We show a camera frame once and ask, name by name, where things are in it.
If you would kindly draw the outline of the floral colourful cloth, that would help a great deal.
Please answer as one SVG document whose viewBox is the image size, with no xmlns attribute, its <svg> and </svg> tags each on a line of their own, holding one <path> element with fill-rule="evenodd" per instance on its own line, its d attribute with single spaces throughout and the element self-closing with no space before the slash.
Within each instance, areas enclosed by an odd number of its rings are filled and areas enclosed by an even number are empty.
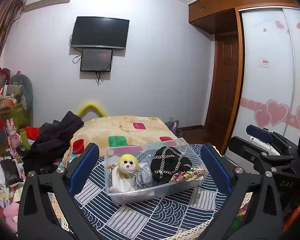
<svg viewBox="0 0 300 240">
<path fill-rule="evenodd" d="M 206 169 L 204 169 L 202 167 L 194 167 L 194 168 L 191 168 L 189 171 L 175 173 L 172 176 L 172 178 L 170 179 L 170 182 L 173 182 L 173 181 L 199 181 L 199 180 L 202 180 L 205 175 L 207 175 Z"/>
</svg>

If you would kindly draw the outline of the yellow-haired white doll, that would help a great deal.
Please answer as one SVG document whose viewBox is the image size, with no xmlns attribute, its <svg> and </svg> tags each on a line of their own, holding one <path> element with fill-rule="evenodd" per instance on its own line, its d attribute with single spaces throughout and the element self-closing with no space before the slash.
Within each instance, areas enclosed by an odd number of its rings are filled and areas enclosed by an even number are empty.
<svg viewBox="0 0 300 240">
<path fill-rule="evenodd" d="M 111 193 L 134 191 L 134 176 L 139 171 L 139 162 L 131 154 L 122 155 L 111 171 Z"/>
</svg>

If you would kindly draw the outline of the black chain-pattern hat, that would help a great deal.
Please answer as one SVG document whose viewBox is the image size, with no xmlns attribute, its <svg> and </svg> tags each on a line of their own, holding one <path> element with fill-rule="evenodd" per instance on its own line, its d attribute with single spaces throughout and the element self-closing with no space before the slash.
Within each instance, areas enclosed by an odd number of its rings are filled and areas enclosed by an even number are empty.
<svg viewBox="0 0 300 240">
<path fill-rule="evenodd" d="M 175 173 L 189 171 L 191 167 L 190 159 L 170 146 L 157 150 L 150 165 L 153 180 L 159 185 L 169 183 Z"/>
</svg>

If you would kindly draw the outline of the dark clothes pile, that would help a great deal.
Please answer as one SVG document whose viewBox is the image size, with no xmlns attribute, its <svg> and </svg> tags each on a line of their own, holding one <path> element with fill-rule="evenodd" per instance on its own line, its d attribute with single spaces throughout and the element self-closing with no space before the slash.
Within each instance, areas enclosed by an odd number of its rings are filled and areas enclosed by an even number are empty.
<svg viewBox="0 0 300 240">
<path fill-rule="evenodd" d="M 73 135 L 84 126 L 82 119 L 69 111 L 61 121 L 44 123 L 39 135 L 23 157 L 24 173 L 49 174 L 58 167 L 70 147 Z"/>
</svg>

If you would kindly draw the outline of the clear plastic storage box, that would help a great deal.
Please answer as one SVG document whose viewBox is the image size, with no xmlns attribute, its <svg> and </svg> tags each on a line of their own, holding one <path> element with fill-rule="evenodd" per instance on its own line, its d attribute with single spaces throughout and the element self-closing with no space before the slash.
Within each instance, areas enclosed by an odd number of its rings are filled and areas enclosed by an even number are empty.
<svg viewBox="0 0 300 240">
<path fill-rule="evenodd" d="M 106 150 L 106 194 L 115 204 L 143 202 L 202 185 L 209 174 L 183 139 Z"/>
</svg>

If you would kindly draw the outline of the beige colourful-squares blanket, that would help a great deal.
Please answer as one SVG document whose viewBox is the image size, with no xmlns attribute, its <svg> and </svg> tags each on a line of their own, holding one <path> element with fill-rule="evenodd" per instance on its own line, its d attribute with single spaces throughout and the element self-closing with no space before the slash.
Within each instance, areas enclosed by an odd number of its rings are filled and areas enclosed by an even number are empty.
<svg viewBox="0 0 300 240">
<path fill-rule="evenodd" d="M 86 121 L 71 137 L 70 144 L 80 139 L 84 146 L 95 143 L 102 157 L 109 147 L 175 140 L 177 136 L 159 118 L 121 115 Z"/>
</svg>

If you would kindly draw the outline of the grey backpack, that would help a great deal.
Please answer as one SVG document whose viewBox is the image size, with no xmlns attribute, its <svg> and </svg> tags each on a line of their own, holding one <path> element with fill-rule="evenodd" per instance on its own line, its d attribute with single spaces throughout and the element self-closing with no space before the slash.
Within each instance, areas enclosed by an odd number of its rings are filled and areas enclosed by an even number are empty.
<svg viewBox="0 0 300 240">
<path fill-rule="evenodd" d="M 175 121 L 169 121 L 165 124 L 168 129 L 178 138 L 182 137 L 183 132 L 182 130 L 179 128 L 179 121 L 175 120 Z"/>
</svg>

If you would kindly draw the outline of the yellow foam arch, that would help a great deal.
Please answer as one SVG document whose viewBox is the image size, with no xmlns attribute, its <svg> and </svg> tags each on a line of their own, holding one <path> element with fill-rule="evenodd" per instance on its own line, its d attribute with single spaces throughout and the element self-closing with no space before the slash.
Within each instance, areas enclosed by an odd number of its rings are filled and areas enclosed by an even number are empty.
<svg viewBox="0 0 300 240">
<path fill-rule="evenodd" d="M 81 107 L 79 107 L 76 115 L 83 117 L 88 112 L 95 112 L 99 118 L 107 116 L 102 107 L 93 101 L 86 102 Z"/>
</svg>

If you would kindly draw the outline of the grey knitted cloth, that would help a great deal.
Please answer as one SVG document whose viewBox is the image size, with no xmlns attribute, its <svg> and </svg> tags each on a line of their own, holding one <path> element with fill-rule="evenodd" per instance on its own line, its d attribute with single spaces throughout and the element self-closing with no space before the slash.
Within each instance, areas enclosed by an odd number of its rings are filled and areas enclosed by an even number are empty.
<svg viewBox="0 0 300 240">
<path fill-rule="evenodd" d="M 153 177 L 149 165 L 142 165 L 134 177 L 135 184 L 140 189 L 145 189 L 153 186 Z"/>
</svg>

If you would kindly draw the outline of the green cardboard box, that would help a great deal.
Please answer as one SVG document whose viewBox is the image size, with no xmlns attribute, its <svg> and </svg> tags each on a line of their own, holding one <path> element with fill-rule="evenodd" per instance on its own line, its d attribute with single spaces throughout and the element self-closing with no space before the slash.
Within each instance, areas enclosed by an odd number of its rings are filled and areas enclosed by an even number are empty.
<svg viewBox="0 0 300 240">
<path fill-rule="evenodd" d="M 13 119 L 14 126 L 17 130 L 24 128 L 30 122 L 30 117 L 21 103 L 13 107 L 0 108 L 0 118 L 3 120 L 5 127 L 7 126 L 6 120 Z"/>
</svg>

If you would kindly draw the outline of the blue white patterned tablecloth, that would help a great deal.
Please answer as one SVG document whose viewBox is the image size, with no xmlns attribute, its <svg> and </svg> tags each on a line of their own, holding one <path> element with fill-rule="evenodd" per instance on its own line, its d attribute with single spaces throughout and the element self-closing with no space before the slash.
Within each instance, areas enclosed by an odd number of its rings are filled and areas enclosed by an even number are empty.
<svg viewBox="0 0 300 240">
<path fill-rule="evenodd" d="M 96 162 L 82 191 L 74 199 L 92 227 L 104 239 L 194 239 L 226 202 L 215 179 L 170 183 L 150 189 L 111 193 L 110 165 L 131 154 L 149 162 L 158 149 L 171 145 L 193 165 L 202 165 L 200 144 L 183 140 L 108 148 Z"/>
</svg>

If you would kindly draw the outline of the white wardrobe with hearts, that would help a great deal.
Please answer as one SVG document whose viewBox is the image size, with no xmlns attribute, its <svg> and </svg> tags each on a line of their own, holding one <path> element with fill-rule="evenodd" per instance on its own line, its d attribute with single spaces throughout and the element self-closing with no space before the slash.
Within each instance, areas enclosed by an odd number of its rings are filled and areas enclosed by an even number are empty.
<svg viewBox="0 0 300 240">
<path fill-rule="evenodd" d="M 240 12 L 244 75 L 233 135 L 248 139 L 248 125 L 300 135 L 300 9 L 265 7 Z"/>
</svg>

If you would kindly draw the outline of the grey green plush cushion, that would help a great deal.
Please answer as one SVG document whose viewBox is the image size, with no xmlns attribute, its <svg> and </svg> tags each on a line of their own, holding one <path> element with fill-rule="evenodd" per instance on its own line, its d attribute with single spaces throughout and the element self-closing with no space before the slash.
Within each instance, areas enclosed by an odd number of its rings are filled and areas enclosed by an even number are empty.
<svg viewBox="0 0 300 240">
<path fill-rule="evenodd" d="M 24 74 L 16 74 L 10 78 L 10 84 L 19 87 L 19 98 L 25 108 L 29 122 L 33 123 L 33 86 L 31 80 Z"/>
</svg>

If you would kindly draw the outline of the brown wooden door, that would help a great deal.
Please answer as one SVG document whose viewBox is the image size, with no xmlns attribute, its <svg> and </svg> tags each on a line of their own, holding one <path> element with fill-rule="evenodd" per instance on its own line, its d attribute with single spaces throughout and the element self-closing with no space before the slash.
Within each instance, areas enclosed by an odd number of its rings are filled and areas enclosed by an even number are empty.
<svg viewBox="0 0 300 240">
<path fill-rule="evenodd" d="M 213 76 L 204 128 L 206 140 L 225 153 L 234 129 L 243 86 L 243 27 L 240 9 L 290 5 L 294 0 L 195 0 L 189 23 L 215 36 Z"/>
</svg>

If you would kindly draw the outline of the small wall monitor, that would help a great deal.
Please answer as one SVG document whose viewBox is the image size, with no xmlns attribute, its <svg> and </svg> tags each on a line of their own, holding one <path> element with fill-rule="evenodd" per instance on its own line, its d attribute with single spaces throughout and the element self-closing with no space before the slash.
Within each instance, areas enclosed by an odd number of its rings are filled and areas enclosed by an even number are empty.
<svg viewBox="0 0 300 240">
<path fill-rule="evenodd" d="M 110 72 L 113 51 L 107 49 L 83 49 L 81 72 Z"/>
</svg>

